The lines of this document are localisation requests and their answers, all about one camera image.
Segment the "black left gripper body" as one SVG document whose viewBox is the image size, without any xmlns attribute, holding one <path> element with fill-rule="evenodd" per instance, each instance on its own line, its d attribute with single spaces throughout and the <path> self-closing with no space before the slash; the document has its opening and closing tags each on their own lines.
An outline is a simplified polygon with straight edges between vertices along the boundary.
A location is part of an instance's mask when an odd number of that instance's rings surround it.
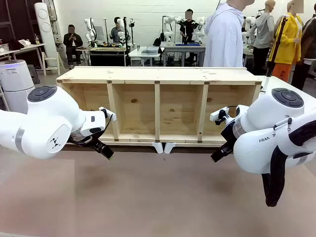
<svg viewBox="0 0 316 237">
<path fill-rule="evenodd" d="M 83 136 L 82 134 L 73 134 L 69 137 L 68 143 L 75 144 L 81 147 L 93 146 L 99 138 L 99 132 L 93 133 L 88 136 Z"/>
</svg>

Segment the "black slanted stand pole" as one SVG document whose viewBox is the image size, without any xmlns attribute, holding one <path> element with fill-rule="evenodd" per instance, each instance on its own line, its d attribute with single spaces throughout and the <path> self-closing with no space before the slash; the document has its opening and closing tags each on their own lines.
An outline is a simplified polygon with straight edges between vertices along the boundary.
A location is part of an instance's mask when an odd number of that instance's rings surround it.
<svg viewBox="0 0 316 237">
<path fill-rule="evenodd" d="M 272 58 L 268 60 L 267 62 L 267 72 L 266 72 L 266 76 L 267 77 L 271 77 L 272 76 L 272 72 L 275 66 L 275 59 L 276 59 L 276 55 L 277 55 L 277 51 L 278 48 L 280 46 L 280 42 L 281 42 L 281 34 L 283 32 L 284 26 L 287 22 L 288 15 L 282 15 L 280 16 L 280 18 L 277 20 L 277 23 L 275 25 L 274 28 L 274 45 L 271 48 L 271 53 L 272 53 Z"/>
</svg>

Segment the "white wooden step stool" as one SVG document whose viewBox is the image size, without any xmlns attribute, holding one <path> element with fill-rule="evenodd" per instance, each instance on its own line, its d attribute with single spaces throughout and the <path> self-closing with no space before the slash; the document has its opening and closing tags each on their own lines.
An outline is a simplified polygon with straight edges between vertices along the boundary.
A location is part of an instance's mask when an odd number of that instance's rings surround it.
<svg viewBox="0 0 316 237">
<path fill-rule="evenodd" d="M 42 55 L 42 64 L 43 64 L 43 73 L 46 76 L 47 71 L 57 71 L 57 74 L 60 76 L 60 55 L 57 52 L 55 57 L 47 57 L 44 52 L 41 53 Z"/>
</svg>

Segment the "pine wood shelf box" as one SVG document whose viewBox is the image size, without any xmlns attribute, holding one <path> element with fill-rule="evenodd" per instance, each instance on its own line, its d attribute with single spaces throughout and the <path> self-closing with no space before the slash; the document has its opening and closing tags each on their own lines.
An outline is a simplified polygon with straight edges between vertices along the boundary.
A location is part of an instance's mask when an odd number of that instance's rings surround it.
<svg viewBox="0 0 316 237">
<path fill-rule="evenodd" d="M 92 66 L 75 67 L 56 82 L 81 109 L 116 114 L 104 142 L 213 147 L 225 140 L 210 114 L 227 106 L 234 116 L 235 106 L 258 98 L 262 83 L 245 68 Z"/>
</svg>

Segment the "wood top work table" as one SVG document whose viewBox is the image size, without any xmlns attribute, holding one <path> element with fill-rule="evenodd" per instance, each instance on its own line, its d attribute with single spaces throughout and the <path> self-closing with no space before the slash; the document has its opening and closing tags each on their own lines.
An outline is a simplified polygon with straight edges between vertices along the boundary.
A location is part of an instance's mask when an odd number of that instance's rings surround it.
<svg viewBox="0 0 316 237">
<path fill-rule="evenodd" d="M 78 47 L 87 66 L 126 67 L 125 47 Z"/>
</svg>

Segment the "person in white hoodie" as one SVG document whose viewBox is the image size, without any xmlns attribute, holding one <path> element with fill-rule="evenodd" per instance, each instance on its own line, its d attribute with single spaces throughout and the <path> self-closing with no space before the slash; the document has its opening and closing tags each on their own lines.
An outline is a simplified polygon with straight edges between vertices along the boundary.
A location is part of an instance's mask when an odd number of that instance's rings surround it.
<svg viewBox="0 0 316 237">
<path fill-rule="evenodd" d="M 204 67 L 242 67 L 242 11 L 255 0 L 226 0 L 208 17 Z"/>
</svg>

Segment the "black light stand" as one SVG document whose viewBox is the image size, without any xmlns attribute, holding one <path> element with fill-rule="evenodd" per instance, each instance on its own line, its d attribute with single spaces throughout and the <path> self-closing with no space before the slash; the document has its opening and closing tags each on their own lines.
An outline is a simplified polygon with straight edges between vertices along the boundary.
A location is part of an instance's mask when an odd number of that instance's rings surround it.
<svg viewBox="0 0 316 237">
<path fill-rule="evenodd" d="M 125 36 L 125 48 L 126 48 L 126 66 L 130 66 L 130 46 L 128 45 L 128 34 L 127 34 L 127 22 L 126 22 L 126 17 L 123 18 L 123 24 L 124 24 L 124 36 Z"/>
</svg>

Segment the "small white table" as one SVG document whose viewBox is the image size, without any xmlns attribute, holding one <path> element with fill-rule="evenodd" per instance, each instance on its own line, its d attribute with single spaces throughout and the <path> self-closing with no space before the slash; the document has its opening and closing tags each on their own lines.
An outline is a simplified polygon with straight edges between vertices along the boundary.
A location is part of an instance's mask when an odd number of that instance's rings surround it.
<svg viewBox="0 0 316 237">
<path fill-rule="evenodd" d="M 131 66 L 133 61 L 139 60 L 142 67 L 145 66 L 145 62 L 149 60 L 149 65 L 154 65 L 155 58 L 160 58 L 164 52 L 164 47 L 159 46 L 140 46 L 129 53 Z"/>
</svg>

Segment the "mannequin in yellow jacket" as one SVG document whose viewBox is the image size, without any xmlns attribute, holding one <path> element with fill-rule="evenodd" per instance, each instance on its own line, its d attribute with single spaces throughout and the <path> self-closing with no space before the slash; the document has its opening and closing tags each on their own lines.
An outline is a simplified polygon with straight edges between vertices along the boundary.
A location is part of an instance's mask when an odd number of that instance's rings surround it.
<svg viewBox="0 0 316 237">
<path fill-rule="evenodd" d="M 275 43 L 270 60 L 274 62 L 272 75 L 288 82 L 290 71 L 301 59 L 301 38 L 303 21 L 298 13 L 303 12 L 298 0 L 287 4 L 287 13 L 281 16 L 275 25 Z"/>
</svg>

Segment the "mannequin in grey hoodie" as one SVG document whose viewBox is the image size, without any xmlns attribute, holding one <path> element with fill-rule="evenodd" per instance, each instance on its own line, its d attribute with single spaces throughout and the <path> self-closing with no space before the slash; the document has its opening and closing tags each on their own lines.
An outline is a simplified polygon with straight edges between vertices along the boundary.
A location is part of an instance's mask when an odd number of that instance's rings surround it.
<svg viewBox="0 0 316 237">
<path fill-rule="evenodd" d="M 275 0 L 266 0 L 264 12 L 255 20 L 250 29 L 250 46 L 253 49 L 254 68 L 253 74 L 260 76 L 266 63 L 271 42 L 274 38 L 274 18 L 271 12 Z"/>
</svg>

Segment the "person in plaid shirt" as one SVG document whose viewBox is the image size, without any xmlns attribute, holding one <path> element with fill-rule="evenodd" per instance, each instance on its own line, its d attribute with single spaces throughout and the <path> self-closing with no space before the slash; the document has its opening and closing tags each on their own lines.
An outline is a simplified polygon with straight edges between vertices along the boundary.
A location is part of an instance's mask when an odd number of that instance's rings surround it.
<svg viewBox="0 0 316 237">
<path fill-rule="evenodd" d="M 119 32 L 123 32 L 123 30 L 120 27 L 120 21 L 121 21 L 120 17 L 114 18 L 115 26 L 111 29 L 111 33 L 110 33 L 110 39 L 112 39 L 114 43 L 119 43 L 121 41 Z"/>
</svg>

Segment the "person in black striped jacket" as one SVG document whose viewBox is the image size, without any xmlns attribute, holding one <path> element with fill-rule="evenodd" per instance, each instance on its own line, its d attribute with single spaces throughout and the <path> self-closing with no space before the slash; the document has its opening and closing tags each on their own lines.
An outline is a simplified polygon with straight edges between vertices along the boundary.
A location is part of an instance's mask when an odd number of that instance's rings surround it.
<svg viewBox="0 0 316 237">
<path fill-rule="evenodd" d="M 180 23 L 180 35 L 182 37 L 183 44 L 193 42 L 192 41 L 193 32 L 196 29 L 197 24 L 195 20 L 192 19 L 192 17 L 193 17 L 193 10 L 187 9 L 185 12 L 186 20 Z"/>
</svg>

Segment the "white tower air conditioner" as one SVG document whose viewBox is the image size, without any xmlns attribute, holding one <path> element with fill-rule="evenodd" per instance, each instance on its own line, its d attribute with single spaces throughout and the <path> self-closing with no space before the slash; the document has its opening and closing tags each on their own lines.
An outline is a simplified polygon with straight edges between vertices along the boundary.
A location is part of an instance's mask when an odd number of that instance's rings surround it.
<svg viewBox="0 0 316 237">
<path fill-rule="evenodd" d="M 36 12 L 40 36 L 42 42 L 44 43 L 46 56 L 49 58 L 56 58 L 57 50 L 51 28 L 47 5 L 43 2 L 37 2 L 34 4 L 34 8 Z"/>
</svg>

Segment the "black cloth pile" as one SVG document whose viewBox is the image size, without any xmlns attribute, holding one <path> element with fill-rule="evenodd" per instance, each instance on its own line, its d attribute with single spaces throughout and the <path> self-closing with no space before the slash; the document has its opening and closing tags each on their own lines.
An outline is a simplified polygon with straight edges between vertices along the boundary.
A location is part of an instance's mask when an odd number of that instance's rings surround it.
<svg viewBox="0 0 316 237">
<path fill-rule="evenodd" d="M 8 42 L 8 48 L 10 51 L 20 50 L 24 48 L 24 45 L 21 44 L 18 40 L 11 40 Z"/>
</svg>

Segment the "person in dark striped top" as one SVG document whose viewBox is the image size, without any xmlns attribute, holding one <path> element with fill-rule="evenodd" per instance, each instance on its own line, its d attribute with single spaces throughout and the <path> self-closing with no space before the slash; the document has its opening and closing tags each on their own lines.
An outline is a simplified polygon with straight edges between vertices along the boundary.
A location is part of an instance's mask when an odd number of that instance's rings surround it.
<svg viewBox="0 0 316 237">
<path fill-rule="evenodd" d="M 291 85 L 302 90 L 311 68 L 316 61 L 316 14 L 303 27 L 301 38 L 301 60 L 296 63 Z"/>
</svg>

